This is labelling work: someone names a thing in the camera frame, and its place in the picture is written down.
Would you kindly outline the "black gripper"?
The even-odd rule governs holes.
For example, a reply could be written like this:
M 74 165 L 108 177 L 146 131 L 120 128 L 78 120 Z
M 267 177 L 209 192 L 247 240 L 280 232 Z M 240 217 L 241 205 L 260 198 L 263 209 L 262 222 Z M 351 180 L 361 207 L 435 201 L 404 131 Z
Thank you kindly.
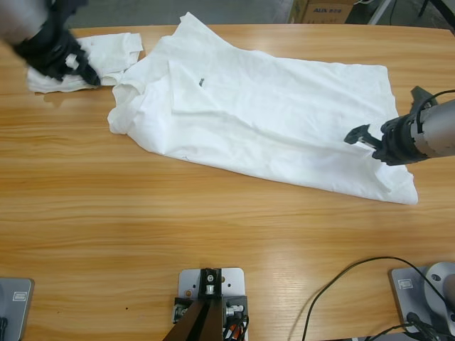
M 411 90 L 411 95 L 413 99 L 411 110 L 424 110 L 437 105 L 437 100 L 433 94 L 420 86 L 414 87 Z M 358 126 L 349 131 L 344 142 L 350 145 L 362 143 L 371 148 L 376 148 L 376 151 L 373 152 L 373 158 L 386 163 L 388 166 L 425 161 L 429 157 L 417 149 L 415 139 L 412 136 L 412 128 L 415 126 L 416 114 L 408 114 L 389 120 L 381 126 L 381 146 L 380 140 L 368 132 L 369 124 Z
M 34 37 L 14 46 L 14 52 L 42 75 L 62 80 L 78 75 L 90 86 L 100 86 L 101 79 L 88 63 L 87 54 L 65 26 L 67 19 L 86 1 L 45 1 L 48 17 Z

